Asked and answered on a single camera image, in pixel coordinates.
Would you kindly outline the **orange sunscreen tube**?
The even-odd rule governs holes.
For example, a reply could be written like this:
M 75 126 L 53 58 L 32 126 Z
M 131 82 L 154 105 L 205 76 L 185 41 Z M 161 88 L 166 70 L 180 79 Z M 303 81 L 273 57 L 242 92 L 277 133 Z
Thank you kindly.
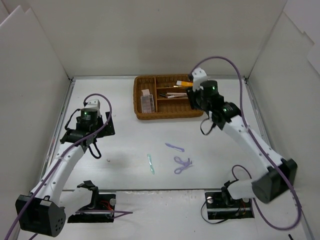
M 176 85 L 179 86 L 179 87 L 192 87 L 193 86 L 193 83 L 190 82 L 190 81 L 181 81 L 181 80 L 178 80 L 176 82 Z

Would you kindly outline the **gold makeup pencil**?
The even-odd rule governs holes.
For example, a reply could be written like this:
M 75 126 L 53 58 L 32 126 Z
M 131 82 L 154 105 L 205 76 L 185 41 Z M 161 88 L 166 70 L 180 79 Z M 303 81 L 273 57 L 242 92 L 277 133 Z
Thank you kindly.
M 167 96 L 168 99 L 173 99 L 173 98 L 188 98 L 186 95 L 169 95 Z

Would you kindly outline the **pink makeup pen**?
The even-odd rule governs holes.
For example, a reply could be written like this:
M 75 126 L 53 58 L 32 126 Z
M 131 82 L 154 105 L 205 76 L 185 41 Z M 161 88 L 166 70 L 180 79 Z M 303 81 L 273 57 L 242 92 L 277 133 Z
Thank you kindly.
M 183 92 L 167 92 L 167 96 L 187 96 L 187 93 Z

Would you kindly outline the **clear mauve eyeshadow palette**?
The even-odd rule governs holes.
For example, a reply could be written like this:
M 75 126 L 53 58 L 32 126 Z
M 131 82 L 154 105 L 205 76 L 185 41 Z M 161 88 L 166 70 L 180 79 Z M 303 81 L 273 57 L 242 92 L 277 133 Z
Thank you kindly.
M 143 95 L 140 97 L 141 111 L 143 114 L 150 114 L 155 112 L 154 97 L 152 94 Z

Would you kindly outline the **mint green eyebrow razor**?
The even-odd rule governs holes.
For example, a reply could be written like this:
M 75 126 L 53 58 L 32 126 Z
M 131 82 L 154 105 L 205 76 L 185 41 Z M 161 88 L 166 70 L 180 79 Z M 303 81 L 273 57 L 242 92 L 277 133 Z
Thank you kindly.
M 151 157 L 150 154 L 147 154 L 147 159 L 148 159 L 150 171 L 151 171 L 151 173 L 154 175 L 154 174 L 155 174 L 155 169 L 154 169 L 154 167 L 153 167 L 152 157 Z

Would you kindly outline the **pink rectangular compact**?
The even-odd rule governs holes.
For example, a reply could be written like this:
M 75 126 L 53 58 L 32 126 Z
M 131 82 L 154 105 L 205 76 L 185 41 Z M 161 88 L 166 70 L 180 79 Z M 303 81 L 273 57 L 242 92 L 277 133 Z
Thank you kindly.
M 141 93 L 142 93 L 142 96 L 144 97 L 149 96 L 151 94 L 149 89 L 142 89 Z

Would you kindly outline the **purple eyebrow razor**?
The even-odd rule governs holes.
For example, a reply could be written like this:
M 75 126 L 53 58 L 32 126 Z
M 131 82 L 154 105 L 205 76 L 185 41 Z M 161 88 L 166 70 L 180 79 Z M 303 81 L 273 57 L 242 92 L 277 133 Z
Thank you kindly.
M 172 145 L 172 144 L 170 144 L 170 143 L 165 143 L 165 145 L 166 145 L 167 147 L 169 147 L 169 148 L 172 148 L 172 149 L 174 149 L 174 150 L 176 150 L 176 151 L 179 151 L 179 152 L 182 152 L 182 153 L 185 151 L 184 148 L 178 147 L 178 146 L 175 146 L 175 145 Z

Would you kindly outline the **purple small scissors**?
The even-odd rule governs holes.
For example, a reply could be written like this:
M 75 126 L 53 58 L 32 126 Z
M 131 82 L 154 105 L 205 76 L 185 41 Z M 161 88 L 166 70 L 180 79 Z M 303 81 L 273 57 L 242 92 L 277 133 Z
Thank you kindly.
M 183 161 L 180 157 L 175 156 L 173 158 L 173 160 L 180 165 L 180 167 L 176 168 L 173 172 L 176 175 L 181 174 L 184 170 L 186 170 L 187 168 L 191 167 L 193 162 L 190 160 L 190 158 L 188 158 L 186 161 Z

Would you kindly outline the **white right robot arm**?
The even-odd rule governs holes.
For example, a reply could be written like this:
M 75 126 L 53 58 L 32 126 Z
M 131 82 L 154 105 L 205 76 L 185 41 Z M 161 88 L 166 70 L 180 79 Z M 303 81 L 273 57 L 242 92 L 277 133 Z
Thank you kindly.
M 239 107 L 225 101 L 219 94 L 217 81 L 204 81 L 198 90 L 188 87 L 186 94 L 191 108 L 205 112 L 213 126 L 230 136 L 258 170 L 251 182 L 241 181 L 221 193 L 225 205 L 233 206 L 241 198 L 257 198 L 268 204 L 293 186 L 297 163 L 293 159 L 284 159 L 245 125 Z

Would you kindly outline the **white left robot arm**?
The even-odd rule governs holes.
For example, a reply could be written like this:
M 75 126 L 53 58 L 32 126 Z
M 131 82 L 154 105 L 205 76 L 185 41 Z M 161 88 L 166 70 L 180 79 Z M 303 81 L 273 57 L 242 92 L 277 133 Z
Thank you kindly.
M 99 206 L 99 189 L 90 180 L 79 184 L 70 196 L 62 196 L 67 180 L 86 151 L 91 152 L 99 138 L 115 134 L 112 112 L 106 112 L 103 120 L 97 99 L 100 94 L 91 96 L 93 99 L 87 96 L 83 101 L 76 127 L 65 128 L 59 150 L 38 184 L 28 195 L 17 198 L 15 222 L 21 230 L 56 237 L 70 216 L 82 208 L 94 210 Z

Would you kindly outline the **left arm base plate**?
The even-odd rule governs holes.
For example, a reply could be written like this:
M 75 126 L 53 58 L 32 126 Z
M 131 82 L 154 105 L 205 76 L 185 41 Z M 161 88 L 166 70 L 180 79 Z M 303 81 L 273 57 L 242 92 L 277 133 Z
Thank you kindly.
M 114 213 L 102 212 L 111 211 L 115 209 L 116 205 L 116 194 L 114 193 L 100 193 L 98 196 L 97 204 L 93 208 L 99 212 L 85 212 L 72 215 L 68 218 L 69 224 L 75 223 L 113 223 Z

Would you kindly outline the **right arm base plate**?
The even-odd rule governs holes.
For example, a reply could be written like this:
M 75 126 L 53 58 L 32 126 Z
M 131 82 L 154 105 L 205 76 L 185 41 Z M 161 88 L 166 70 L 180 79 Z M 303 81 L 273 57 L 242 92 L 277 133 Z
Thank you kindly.
M 225 222 L 255 217 L 250 200 L 234 200 L 221 191 L 206 191 L 204 197 L 205 204 L 201 208 L 201 214 L 205 214 L 209 221 Z

